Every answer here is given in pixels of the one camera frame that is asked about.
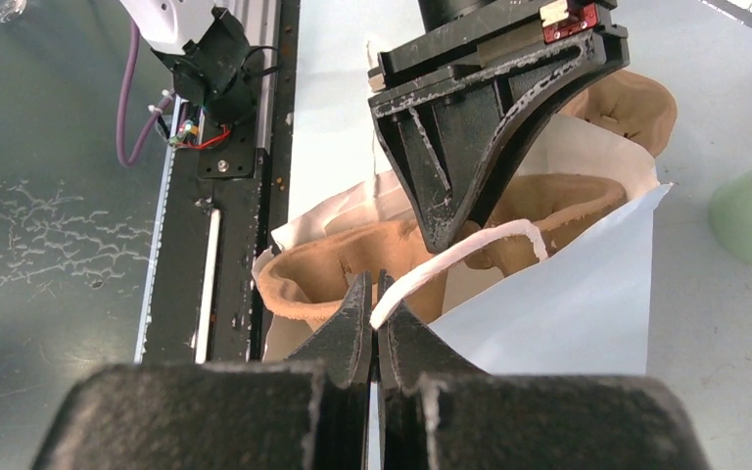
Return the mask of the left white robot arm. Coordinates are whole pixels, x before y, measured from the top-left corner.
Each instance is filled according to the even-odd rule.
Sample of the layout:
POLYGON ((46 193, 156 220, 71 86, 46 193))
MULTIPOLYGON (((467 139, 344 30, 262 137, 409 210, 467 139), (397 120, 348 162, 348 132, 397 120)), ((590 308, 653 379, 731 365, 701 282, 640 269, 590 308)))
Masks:
MULTIPOLYGON (((178 93, 218 123, 254 95, 243 25, 213 1, 128 1, 178 93)), ((376 137, 427 250, 485 223, 550 118, 630 60, 613 1, 422 1, 424 33, 382 52, 369 76, 376 137)))

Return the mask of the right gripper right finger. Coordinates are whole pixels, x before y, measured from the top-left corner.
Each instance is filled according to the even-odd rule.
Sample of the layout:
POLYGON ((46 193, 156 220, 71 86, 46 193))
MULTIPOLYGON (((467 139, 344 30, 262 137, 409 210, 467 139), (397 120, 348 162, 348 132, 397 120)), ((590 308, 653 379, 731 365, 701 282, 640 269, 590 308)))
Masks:
POLYGON ((638 376, 492 375, 401 303, 375 333, 387 469, 705 469, 682 403, 638 376))

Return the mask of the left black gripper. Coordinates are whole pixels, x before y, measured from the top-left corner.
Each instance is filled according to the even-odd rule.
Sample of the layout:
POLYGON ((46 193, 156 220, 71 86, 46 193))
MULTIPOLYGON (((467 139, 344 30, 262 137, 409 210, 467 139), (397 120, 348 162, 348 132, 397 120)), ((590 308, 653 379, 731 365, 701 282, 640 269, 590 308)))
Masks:
POLYGON ((618 5, 420 1, 425 33, 377 54, 376 136, 429 253, 484 225, 551 117, 629 63, 626 33, 585 32, 618 5))

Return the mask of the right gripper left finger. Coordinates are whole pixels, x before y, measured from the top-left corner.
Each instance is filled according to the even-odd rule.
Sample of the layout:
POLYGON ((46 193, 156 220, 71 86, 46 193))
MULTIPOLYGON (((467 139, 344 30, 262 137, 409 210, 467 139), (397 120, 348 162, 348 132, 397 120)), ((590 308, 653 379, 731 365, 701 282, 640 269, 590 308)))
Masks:
POLYGON ((363 469, 372 277, 288 357, 116 364, 76 382, 36 469, 363 469))

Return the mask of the light blue paper bag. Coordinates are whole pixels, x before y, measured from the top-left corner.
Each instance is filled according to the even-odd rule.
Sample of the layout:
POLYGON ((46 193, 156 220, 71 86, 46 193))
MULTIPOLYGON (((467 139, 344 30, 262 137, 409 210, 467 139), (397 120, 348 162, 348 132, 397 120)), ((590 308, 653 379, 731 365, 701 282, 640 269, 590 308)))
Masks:
MULTIPOLYGON (((653 173, 657 178, 655 165, 653 173)), ((411 306, 492 373, 642 374, 653 214, 667 192, 658 180, 545 260, 526 237, 489 244, 412 294, 411 306)), ((316 330, 273 315, 268 360, 288 355, 316 330)))

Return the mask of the brown pulp cup carrier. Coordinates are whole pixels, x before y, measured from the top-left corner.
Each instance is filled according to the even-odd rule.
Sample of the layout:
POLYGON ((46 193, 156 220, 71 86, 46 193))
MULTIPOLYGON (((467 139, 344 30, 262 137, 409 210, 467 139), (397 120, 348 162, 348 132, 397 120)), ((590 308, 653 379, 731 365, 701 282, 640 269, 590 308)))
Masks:
MULTIPOLYGON (((554 116, 488 220, 527 219, 555 255, 607 215, 656 187, 654 160, 678 115, 671 92, 620 70, 554 116)), ((279 253, 255 266, 274 314, 317 329, 360 273, 402 277, 430 259, 409 201, 386 171, 314 207, 274 233, 279 253)))

